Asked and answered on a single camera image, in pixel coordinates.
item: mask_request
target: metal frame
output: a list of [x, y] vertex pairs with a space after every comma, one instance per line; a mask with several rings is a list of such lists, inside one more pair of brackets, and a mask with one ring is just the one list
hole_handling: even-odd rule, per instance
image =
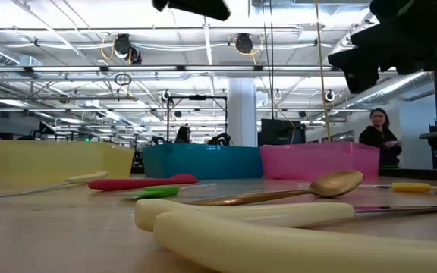
[[[225, 100], [225, 109], [221, 107], [220, 111], [225, 112], [225, 133], [228, 132], [228, 99], [227, 96], [201, 96], [201, 95], [192, 95], [192, 96], [169, 96], [166, 99], [166, 141], [170, 141], [170, 111], [173, 110], [180, 102], [184, 99], [189, 100], [196, 100], [195, 97], [205, 98], [205, 99], [211, 99], [214, 102], [216, 102], [216, 99], [223, 99]], [[170, 109], [170, 101], [172, 99], [178, 99], [178, 101], [173, 105], [173, 108]]]

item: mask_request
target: woman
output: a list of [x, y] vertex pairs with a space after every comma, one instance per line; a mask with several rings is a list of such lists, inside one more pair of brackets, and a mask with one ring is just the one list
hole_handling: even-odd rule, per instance
[[381, 166], [397, 167], [402, 148], [397, 137], [388, 129], [390, 121], [387, 113], [380, 108], [374, 109], [370, 112], [370, 121], [372, 125], [360, 134], [359, 142], [380, 148]]
[[175, 143], [190, 143], [191, 130], [188, 127], [182, 126], [176, 134]]

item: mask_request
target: wooden table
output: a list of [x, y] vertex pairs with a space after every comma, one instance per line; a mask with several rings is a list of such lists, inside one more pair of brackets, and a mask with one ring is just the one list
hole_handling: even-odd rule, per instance
[[[382, 178], [383, 183], [393, 181], [408, 180]], [[296, 187], [292, 182], [265, 180], [216, 183], [216, 191], [196, 198]], [[311, 201], [348, 202], [354, 206], [437, 205], [437, 195], [360, 188], [337, 200], [302, 196], [274, 203]], [[370, 215], [314, 228], [437, 240], [437, 213]], [[9, 271], [211, 272], [161, 248], [151, 233], [136, 229], [133, 202], [120, 200], [116, 193], [97, 193], [86, 187], [0, 198], [0, 272]]]

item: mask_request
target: white column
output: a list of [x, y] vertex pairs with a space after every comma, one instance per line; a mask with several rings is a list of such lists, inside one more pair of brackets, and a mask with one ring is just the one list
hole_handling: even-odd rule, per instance
[[253, 78], [228, 80], [228, 134], [236, 146], [257, 146], [256, 84]]

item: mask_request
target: computer monitor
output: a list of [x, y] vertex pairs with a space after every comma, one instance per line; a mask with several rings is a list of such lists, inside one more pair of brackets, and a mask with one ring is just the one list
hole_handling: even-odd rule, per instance
[[[305, 126], [300, 121], [292, 121], [294, 124], [293, 144], [306, 142]], [[258, 134], [258, 144], [262, 145], [285, 145], [291, 144], [293, 138], [293, 126], [290, 121], [284, 120], [261, 120], [261, 132]]]

